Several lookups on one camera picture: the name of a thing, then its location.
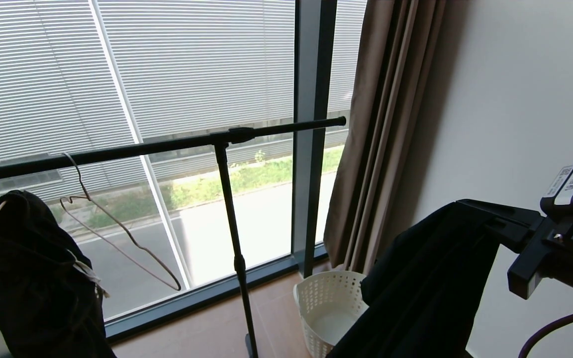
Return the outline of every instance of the black garment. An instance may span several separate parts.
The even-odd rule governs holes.
[[[16,358],[115,358],[105,341],[92,264],[29,192],[0,197],[0,330]]]
[[[492,214],[453,202],[395,238],[362,281],[368,310],[331,358],[461,358],[498,242]]]

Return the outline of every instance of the corrugated metal wall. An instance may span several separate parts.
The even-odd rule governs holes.
[[[347,111],[366,0],[338,2],[328,110]],[[144,137],[291,118],[293,0],[98,0]],[[327,136],[343,143],[346,131]],[[133,143],[87,0],[0,1],[0,160]],[[292,140],[231,149],[231,161],[292,152]],[[159,178],[213,155],[155,163]],[[145,180],[140,161],[82,167],[90,190]],[[79,191],[74,170],[31,188]]]

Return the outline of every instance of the tile floor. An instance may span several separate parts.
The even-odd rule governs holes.
[[[328,262],[316,272],[328,270]],[[261,358],[307,358],[293,286],[302,277],[294,272],[250,294],[253,323]],[[118,358],[247,358],[245,313],[240,297],[223,301],[114,345]]]

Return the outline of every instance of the curtain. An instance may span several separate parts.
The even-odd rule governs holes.
[[[445,0],[368,0],[346,146],[330,199],[324,245],[331,265],[368,273],[421,104]]]

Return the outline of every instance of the label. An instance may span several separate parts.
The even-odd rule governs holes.
[[[557,193],[559,193],[561,186],[563,186],[563,184],[566,182],[567,177],[569,177],[569,175],[572,173],[572,170],[573,165],[563,167],[543,197],[555,197]]]
[[[554,205],[569,205],[573,198],[573,172],[569,180],[561,188],[559,195],[554,199]]]

